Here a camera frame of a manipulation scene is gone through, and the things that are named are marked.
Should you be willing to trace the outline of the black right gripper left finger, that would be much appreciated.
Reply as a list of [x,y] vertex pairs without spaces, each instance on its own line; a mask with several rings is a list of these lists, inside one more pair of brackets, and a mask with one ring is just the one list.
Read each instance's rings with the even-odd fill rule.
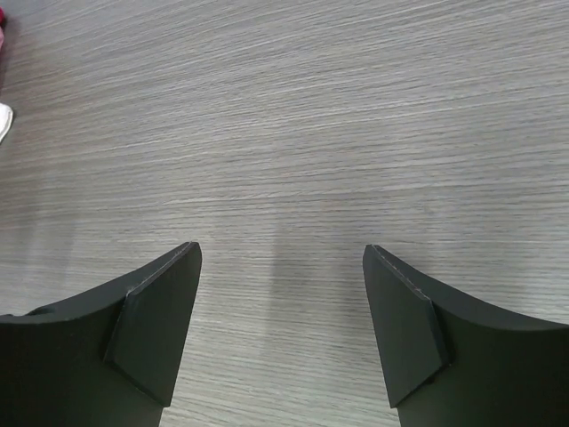
[[4,426],[157,426],[172,403],[202,266],[197,243],[1,318]]

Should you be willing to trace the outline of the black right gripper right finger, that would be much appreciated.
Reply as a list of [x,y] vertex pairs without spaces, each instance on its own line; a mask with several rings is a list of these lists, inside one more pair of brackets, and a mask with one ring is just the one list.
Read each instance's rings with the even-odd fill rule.
[[567,325],[484,302],[377,245],[363,271],[403,426],[567,425]]

